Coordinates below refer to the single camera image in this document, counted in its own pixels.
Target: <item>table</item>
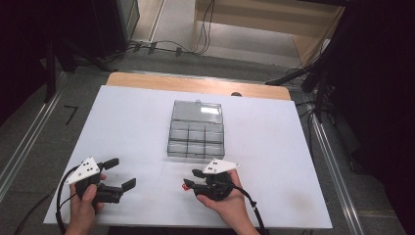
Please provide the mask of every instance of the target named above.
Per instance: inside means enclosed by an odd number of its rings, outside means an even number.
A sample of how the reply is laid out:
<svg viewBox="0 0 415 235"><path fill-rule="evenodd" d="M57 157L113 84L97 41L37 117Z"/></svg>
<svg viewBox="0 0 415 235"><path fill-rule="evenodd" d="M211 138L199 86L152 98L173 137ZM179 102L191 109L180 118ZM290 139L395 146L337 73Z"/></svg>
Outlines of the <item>table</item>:
<svg viewBox="0 0 415 235"><path fill-rule="evenodd" d="M141 88L120 87L121 84ZM204 84L206 91L215 94L198 92L204 90ZM331 228L297 110L288 100L288 91L269 87L272 88L268 90L269 96L280 93L276 97L283 100L229 96L230 91L263 96L254 89L264 87L211 78L113 73L96 98L66 169L88 156L97 162L117 157L120 165L105 171L106 184L119 186L132 177L137 178L137 186L125 193L119 204L106 205L97 216L97 223L226 227L214 211L207 210L195 199L193 192L181 188L183 178L195 179L193 168L203 168L206 164L166 155L174 100L199 99L221 104L224 160L241 164L238 172L244 188L257 201L267 228ZM66 187L63 195L68 194ZM45 223L56 223L55 200ZM248 200L247 208L252 222L258 226ZM64 221L69 222L68 205L63 207L62 214Z"/></svg>

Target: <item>finger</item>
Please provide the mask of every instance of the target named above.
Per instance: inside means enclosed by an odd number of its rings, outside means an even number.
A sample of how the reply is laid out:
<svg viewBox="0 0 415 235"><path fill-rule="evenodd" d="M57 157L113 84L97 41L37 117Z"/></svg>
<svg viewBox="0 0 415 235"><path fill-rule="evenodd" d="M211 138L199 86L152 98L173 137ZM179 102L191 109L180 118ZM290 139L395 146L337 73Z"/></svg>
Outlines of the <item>finger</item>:
<svg viewBox="0 0 415 235"><path fill-rule="evenodd" d="M69 189L70 189L70 203L71 204L74 204L74 203L79 202L79 197L77 197L77 196L73 196L72 197L72 195L76 194L75 185L74 184L71 184L69 186Z"/></svg>
<svg viewBox="0 0 415 235"><path fill-rule="evenodd" d="M201 195L201 194L196 196L196 198L199 200L199 202L201 202L203 205L205 205L205 207L216 211L216 202L215 201L213 201L210 198L208 198L207 196Z"/></svg>
<svg viewBox="0 0 415 235"><path fill-rule="evenodd" d="M228 173L229 173L229 176L231 176L232 182L236 186L242 188L242 184L241 184L241 181L239 179L238 171L236 171L236 169L231 169L231 170L228 171Z"/></svg>
<svg viewBox="0 0 415 235"><path fill-rule="evenodd" d="M90 184L82 196L82 203L92 203L92 200L94 200L95 195L97 195L97 186L95 184Z"/></svg>
<svg viewBox="0 0 415 235"><path fill-rule="evenodd" d="M98 203L98 204L97 204L97 212L102 211L102 210L103 210L103 208L104 208L104 204L103 204L103 203Z"/></svg>

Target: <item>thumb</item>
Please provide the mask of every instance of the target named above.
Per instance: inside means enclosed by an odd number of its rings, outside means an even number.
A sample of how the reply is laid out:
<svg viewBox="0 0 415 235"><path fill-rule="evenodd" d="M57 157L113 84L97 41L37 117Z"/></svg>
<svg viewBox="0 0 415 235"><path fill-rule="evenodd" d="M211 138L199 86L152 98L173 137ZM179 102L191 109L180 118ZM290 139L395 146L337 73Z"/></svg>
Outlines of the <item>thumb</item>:
<svg viewBox="0 0 415 235"><path fill-rule="evenodd" d="M85 192L82 196L82 203L92 203L92 200L94 200L95 196L97 195L97 186L95 184L91 184L86 188Z"/></svg>

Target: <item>plastic storage box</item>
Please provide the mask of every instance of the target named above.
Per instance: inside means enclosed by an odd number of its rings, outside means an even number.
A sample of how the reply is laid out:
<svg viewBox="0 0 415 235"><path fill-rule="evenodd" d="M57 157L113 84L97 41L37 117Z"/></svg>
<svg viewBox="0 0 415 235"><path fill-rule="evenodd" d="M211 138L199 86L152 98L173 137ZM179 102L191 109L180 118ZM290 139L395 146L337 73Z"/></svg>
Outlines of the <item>plastic storage box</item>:
<svg viewBox="0 0 415 235"><path fill-rule="evenodd" d="M224 128L219 104L175 101L168 136L169 157L223 159Z"/></svg>

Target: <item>wrist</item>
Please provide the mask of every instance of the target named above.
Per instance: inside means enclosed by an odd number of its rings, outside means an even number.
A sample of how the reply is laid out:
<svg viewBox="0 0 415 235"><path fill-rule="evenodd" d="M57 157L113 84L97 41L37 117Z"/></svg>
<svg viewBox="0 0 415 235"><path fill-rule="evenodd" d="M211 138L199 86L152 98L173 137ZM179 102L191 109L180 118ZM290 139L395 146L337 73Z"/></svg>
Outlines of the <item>wrist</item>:
<svg viewBox="0 0 415 235"><path fill-rule="evenodd" d="M233 228L238 235L257 235L259 234L254 225L248 221L240 226Z"/></svg>
<svg viewBox="0 0 415 235"><path fill-rule="evenodd" d="M89 233L87 231L83 231L78 226L69 224L65 235L89 235Z"/></svg>

